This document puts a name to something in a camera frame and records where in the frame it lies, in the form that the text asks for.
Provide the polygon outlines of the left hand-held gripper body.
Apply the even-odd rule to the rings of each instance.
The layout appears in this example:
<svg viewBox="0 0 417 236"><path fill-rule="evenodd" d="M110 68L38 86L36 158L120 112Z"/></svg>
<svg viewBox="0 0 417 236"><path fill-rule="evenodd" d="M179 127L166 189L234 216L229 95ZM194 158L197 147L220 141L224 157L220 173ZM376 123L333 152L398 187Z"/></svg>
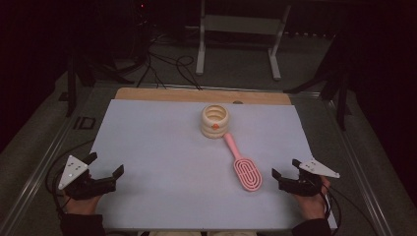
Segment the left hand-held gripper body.
<svg viewBox="0 0 417 236"><path fill-rule="evenodd" d="M89 165L70 155L63 167L58 189L74 200L87 200L116 191L116 181L110 177L93 179Z"/></svg>

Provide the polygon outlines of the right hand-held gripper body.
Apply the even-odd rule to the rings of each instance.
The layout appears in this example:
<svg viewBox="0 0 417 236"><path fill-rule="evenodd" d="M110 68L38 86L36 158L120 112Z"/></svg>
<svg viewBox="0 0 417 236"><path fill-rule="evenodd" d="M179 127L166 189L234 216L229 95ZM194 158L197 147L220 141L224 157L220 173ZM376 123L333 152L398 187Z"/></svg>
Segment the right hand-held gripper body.
<svg viewBox="0 0 417 236"><path fill-rule="evenodd" d="M302 197L313 197L321 192L321 177L339 178L340 174L315 159L303 161L297 168L297 179L281 177L278 189Z"/></svg>

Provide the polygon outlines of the pink hairbrush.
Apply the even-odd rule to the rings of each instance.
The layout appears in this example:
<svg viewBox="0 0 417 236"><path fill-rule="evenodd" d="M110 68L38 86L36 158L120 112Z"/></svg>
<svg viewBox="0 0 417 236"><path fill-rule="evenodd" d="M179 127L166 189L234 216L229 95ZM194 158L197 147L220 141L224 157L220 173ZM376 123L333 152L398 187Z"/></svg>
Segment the pink hairbrush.
<svg viewBox="0 0 417 236"><path fill-rule="evenodd" d="M262 186L263 177L257 165L252 159L244 157L240 153L230 133L226 133L223 138L234 156L233 167L241 185L246 191L258 191Z"/></svg>

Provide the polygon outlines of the cream ribbed cup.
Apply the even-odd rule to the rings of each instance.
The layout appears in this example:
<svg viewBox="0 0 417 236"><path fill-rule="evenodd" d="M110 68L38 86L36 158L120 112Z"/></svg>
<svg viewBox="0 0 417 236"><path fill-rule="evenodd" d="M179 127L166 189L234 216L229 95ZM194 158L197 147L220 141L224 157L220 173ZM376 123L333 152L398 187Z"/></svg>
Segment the cream ribbed cup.
<svg viewBox="0 0 417 236"><path fill-rule="evenodd" d="M202 110L201 132L210 139L222 138L228 131L230 115L228 110L219 104L211 104Z"/></svg>

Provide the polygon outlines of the person's right hand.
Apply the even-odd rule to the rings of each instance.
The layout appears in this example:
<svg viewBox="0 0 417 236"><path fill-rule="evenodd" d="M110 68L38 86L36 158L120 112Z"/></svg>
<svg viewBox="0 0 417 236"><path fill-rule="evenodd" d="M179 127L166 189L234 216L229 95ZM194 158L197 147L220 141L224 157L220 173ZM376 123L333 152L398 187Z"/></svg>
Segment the person's right hand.
<svg viewBox="0 0 417 236"><path fill-rule="evenodd" d="M322 186L319 194L312 197L294 195L298 207L301 210L301 214L306 220L327 218L328 202L326 200L326 195L328 193L328 188L330 187L330 181L324 176L321 177L321 181Z"/></svg>

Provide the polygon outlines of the person's left hand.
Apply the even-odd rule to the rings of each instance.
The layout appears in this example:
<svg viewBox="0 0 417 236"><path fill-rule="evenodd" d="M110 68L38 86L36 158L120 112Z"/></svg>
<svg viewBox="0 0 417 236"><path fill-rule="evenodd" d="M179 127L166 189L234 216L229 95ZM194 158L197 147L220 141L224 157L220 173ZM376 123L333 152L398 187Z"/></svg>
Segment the person's left hand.
<svg viewBox="0 0 417 236"><path fill-rule="evenodd" d="M94 215L100 196L78 201L68 196L64 196L64 199L66 201L65 210L68 213L78 215Z"/></svg>

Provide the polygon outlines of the white table mat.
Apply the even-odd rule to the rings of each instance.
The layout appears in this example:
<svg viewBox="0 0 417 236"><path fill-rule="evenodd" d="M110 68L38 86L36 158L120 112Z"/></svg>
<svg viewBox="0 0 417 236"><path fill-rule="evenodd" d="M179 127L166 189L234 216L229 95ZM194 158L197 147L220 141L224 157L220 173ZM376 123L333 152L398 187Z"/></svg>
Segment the white table mat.
<svg viewBox="0 0 417 236"><path fill-rule="evenodd" d="M302 220L291 195L271 176L295 179L295 159L312 159L292 105L230 104L229 131L263 176L246 191L222 139L200 130L204 105L114 99L91 148L95 178L125 172L97 208L104 225L128 230L282 230Z"/></svg>

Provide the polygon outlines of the black tripod stand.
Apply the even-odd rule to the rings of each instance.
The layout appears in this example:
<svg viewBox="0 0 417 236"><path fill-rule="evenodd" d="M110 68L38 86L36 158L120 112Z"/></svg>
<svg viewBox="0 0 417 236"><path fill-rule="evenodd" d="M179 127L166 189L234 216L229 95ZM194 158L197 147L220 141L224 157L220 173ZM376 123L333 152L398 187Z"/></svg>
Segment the black tripod stand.
<svg viewBox="0 0 417 236"><path fill-rule="evenodd" d="M84 87L92 88L96 83L93 72L99 72L105 78L120 84L130 85L132 83L132 81L119 76L115 71L96 62L79 48L73 48L67 57L67 90L59 97L60 101L67 102L67 117L70 117L77 108L77 80L80 80Z"/></svg>
<svg viewBox="0 0 417 236"><path fill-rule="evenodd" d="M350 74L349 60L352 56L352 53L348 49L344 49L344 46L347 44L348 37L341 32L338 33L332 40L314 77L295 88L289 88L283 91L284 93L296 94L319 83L325 83L320 91L320 98L331 101L336 94L338 95L338 99L336 100L336 122L342 131L346 130L344 120Z"/></svg>

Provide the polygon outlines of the white metal stand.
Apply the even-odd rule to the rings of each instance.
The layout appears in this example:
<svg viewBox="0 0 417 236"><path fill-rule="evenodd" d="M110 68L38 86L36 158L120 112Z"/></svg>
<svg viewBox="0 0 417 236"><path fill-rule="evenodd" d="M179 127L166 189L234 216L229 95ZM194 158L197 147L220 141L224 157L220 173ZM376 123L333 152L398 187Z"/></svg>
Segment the white metal stand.
<svg viewBox="0 0 417 236"><path fill-rule="evenodd" d="M279 19L265 19L209 15L206 13L206 2L207 0L201 0L199 26L200 42L197 55L196 74L200 76L204 73L205 70L207 31L264 34L275 36L274 45L268 49L268 60L272 78L275 81L279 81L281 79L281 74L277 61L277 52L282 36L284 34L291 6L286 5L284 7L282 16Z"/></svg>

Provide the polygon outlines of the black square floor frame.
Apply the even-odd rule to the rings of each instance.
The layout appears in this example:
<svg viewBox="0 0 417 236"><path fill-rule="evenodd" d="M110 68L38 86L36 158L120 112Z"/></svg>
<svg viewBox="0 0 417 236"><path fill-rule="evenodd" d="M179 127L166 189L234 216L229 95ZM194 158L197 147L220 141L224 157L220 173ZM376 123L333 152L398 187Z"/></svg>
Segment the black square floor frame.
<svg viewBox="0 0 417 236"><path fill-rule="evenodd" d="M79 116L76 119L73 129L74 130L92 130L95 126L95 123L96 123L96 119L93 117Z"/></svg>

